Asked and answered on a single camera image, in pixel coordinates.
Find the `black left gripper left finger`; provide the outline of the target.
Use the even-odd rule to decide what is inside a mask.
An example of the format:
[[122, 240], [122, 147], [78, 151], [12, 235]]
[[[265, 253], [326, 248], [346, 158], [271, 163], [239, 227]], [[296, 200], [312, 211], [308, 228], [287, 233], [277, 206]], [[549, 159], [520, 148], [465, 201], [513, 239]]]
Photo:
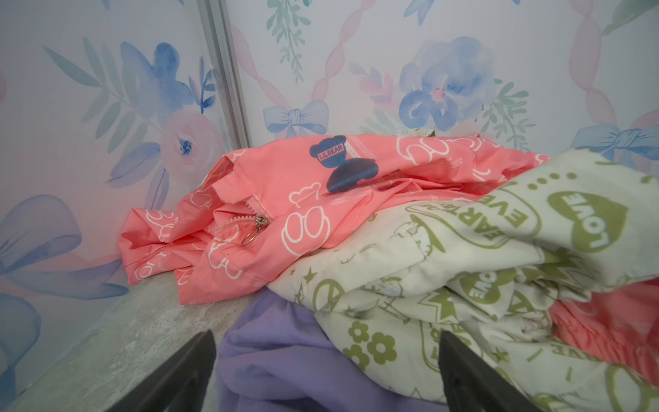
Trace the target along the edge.
[[200, 411], [215, 360], [213, 332], [199, 332], [107, 411]]

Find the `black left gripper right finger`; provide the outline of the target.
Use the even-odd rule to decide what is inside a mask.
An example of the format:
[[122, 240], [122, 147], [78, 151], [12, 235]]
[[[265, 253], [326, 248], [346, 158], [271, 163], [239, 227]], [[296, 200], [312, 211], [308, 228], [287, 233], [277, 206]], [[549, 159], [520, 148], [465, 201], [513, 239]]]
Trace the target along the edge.
[[439, 371], [451, 411], [541, 411], [449, 331], [440, 334]]

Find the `purple cloth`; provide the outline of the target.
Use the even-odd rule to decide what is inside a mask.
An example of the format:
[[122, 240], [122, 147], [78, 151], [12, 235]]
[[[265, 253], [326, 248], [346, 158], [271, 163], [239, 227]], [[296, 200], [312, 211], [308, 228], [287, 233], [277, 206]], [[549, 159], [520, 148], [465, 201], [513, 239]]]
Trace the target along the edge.
[[310, 310], [265, 290], [227, 331], [216, 357], [220, 411], [446, 411], [371, 381]]

